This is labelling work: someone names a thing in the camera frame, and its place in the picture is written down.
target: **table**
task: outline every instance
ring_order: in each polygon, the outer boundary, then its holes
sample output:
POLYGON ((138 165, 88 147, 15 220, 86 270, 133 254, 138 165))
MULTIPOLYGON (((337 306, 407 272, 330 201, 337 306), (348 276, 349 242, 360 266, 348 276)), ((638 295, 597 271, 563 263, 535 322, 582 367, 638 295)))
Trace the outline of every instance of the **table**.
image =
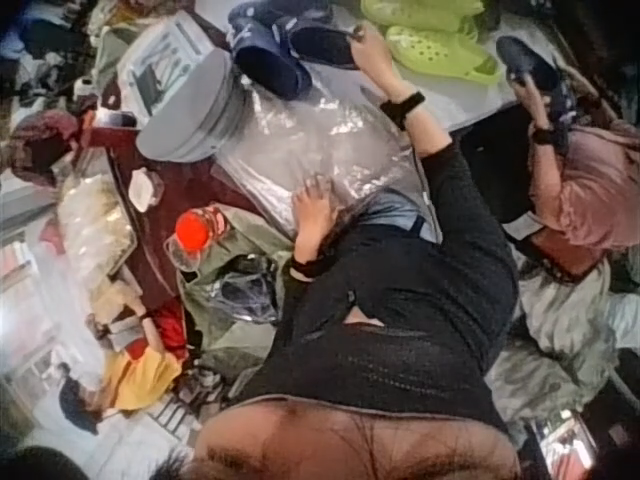
POLYGON ((190 208, 220 202, 257 213, 255 206, 235 188, 210 174, 213 161, 192 164, 155 162, 143 157, 135 143, 110 152, 110 162, 118 191, 129 206, 138 236, 138 246, 125 265, 142 288, 142 302, 149 310, 178 295, 176 269, 164 251, 164 242, 174 232, 178 217, 190 208), (138 212, 128 199, 133 170, 147 167, 158 173, 165 190, 160 203, 145 213, 138 212))
MULTIPOLYGON (((195 10, 217 27, 228 30, 227 14, 234 6, 240 3, 243 3, 243 0, 216 0, 215 2, 196 0, 195 10)), ((344 8, 335 7, 335 13, 336 21, 341 27, 351 27, 357 21, 344 8)), ((562 58, 559 50, 553 45, 548 36, 532 20, 504 14, 500 28, 490 34, 483 42, 487 50, 494 55, 496 40, 501 35, 519 37, 548 61, 552 61, 554 56, 562 58)), ((354 82, 353 79, 358 78, 359 82, 371 86, 360 72, 348 72, 329 67, 314 68, 318 68, 323 75, 333 77, 335 82, 332 82, 332 84, 354 85, 357 82, 354 82)), ((469 126, 503 108, 513 105, 516 101, 506 81, 502 81, 493 87, 486 87, 455 78, 417 74, 400 65, 396 65, 396 68, 406 80, 422 91, 428 99, 428 108, 431 113, 449 131, 469 126)), ((360 96, 359 88, 352 88, 349 93, 352 94, 354 99, 360 96)))

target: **lime green crocs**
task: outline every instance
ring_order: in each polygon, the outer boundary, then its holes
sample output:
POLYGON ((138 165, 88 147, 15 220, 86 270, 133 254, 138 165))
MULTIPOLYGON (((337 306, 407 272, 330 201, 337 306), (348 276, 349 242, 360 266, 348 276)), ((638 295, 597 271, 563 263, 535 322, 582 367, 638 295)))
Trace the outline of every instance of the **lime green crocs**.
POLYGON ((362 0, 360 5, 365 17, 380 25, 441 30, 469 38, 478 36, 473 19, 449 10, 425 7, 419 0, 362 0))
POLYGON ((391 27, 387 43, 398 62, 418 73, 464 78, 483 85, 494 85, 502 78, 496 59, 461 35, 391 27))
POLYGON ((414 0, 420 7, 434 8, 436 10, 448 10, 459 15, 470 17, 484 12, 482 0, 414 0))

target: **black sweater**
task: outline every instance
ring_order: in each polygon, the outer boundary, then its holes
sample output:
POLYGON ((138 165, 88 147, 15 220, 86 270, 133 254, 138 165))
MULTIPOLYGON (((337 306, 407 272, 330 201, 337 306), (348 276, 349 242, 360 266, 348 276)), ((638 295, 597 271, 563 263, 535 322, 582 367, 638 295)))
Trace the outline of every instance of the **black sweater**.
POLYGON ((313 284, 289 279, 272 351, 240 402, 299 398, 504 430, 483 377, 515 307, 513 259, 457 147, 422 164, 442 244, 384 225, 344 235, 313 284), (355 304, 385 328, 343 325, 355 304))

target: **black wristband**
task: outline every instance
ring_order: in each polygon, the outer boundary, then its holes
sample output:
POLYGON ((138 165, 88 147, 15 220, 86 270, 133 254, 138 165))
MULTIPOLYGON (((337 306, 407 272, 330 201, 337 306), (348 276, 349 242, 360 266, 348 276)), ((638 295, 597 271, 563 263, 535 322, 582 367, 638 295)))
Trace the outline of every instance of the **black wristband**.
POLYGON ((332 265, 333 258, 330 256, 322 256, 307 263, 300 263, 295 257, 291 257, 291 268, 309 279, 319 277, 332 265))
POLYGON ((384 102, 380 105, 380 110, 404 132, 406 130, 404 122, 407 119, 407 115, 425 100, 422 92, 416 92, 400 103, 393 103, 391 100, 384 102))
POLYGON ((531 135, 531 140, 536 145, 553 145, 555 143, 553 130, 544 128, 536 128, 533 135, 531 135))

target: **white table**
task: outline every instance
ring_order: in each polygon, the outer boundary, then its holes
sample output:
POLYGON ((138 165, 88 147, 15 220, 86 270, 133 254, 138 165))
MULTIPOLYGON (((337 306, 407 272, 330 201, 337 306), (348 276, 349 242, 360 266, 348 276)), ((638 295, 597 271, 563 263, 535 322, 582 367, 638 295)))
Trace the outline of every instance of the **white table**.
MULTIPOLYGON (((228 30, 227 14, 240 3, 243 3, 243 0, 196 0, 196 11, 219 28, 228 30)), ((344 27, 355 23, 355 19, 340 7, 336 7, 336 18, 344 27)), ((494 55, 496 40, 501 35, 515 35, 521 38, 549 61, 554 56, 561 58, 557 48, 536 24, 528 19, 503 15, 499 30, 484 42, 487 50, 494 55)), ((471 125, 515 102, 513 92, 506 81, 486 87, 466 80, 417 74, 399 65, 397 68, 406 80, 424 93, 430 111, 448 130, 471 125)), ((331 80, 335 80, 331 82, 332 86, 340 88, 346 85, 346 88, 352 90, 348 92, 351 95, 360 95, 358 83, 368 84, 359 72, 346 72, 328 67, 318 69, 331 80)))

